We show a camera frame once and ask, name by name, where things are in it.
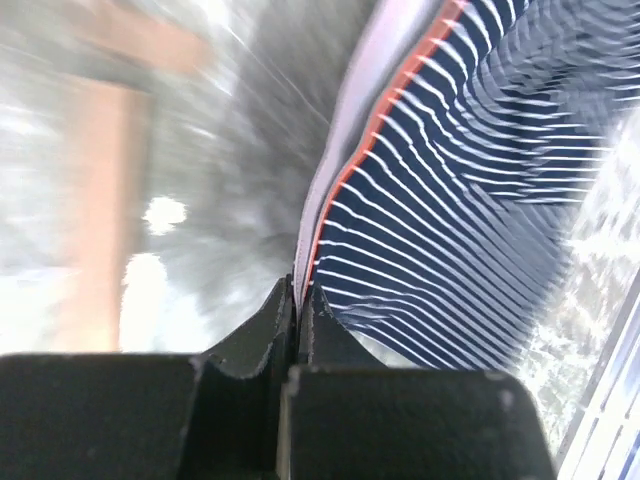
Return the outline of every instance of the clothing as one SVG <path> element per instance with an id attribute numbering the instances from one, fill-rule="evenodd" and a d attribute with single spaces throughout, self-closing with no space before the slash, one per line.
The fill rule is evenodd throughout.
<path id="1" fill-rule="evenodd" d="M 329 189 L 307 282 L 431 368 L 509 368 L 640 84 L 640 3 L 445 0 Z"/>

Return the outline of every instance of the blurred brown object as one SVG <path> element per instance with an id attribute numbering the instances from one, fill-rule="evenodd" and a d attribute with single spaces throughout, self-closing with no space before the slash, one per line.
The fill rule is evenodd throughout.
<path id="1" fill-rule="evenodd" d="M 142 65 L 180 74 L 205 63 L 207 43 L 192 32 L 110 0 L 95 0 L 78 35 L 94 46 Z"/>
<path id="2" fill-rule="evenodd" d="M 56 349 L 119 350 L 122 278 L 131 233 L 148 97 L 138 91 L 76 78 L 76 111 L 69 139 L 84 179 L 71 232 L 74 274 L 63 305 Z"/>

